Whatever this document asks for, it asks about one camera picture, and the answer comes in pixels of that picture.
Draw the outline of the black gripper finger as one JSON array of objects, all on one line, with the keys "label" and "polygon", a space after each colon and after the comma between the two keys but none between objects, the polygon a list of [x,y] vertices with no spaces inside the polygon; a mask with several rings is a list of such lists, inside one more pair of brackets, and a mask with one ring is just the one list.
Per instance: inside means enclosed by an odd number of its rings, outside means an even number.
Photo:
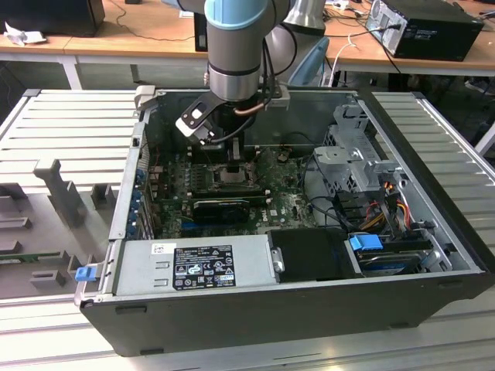
[{"label": "black gripper finger", "polygon": [[239,141],[229,141],[227,143],[227,171],[238,173],[240,164],[243,161],[243,150]]}]

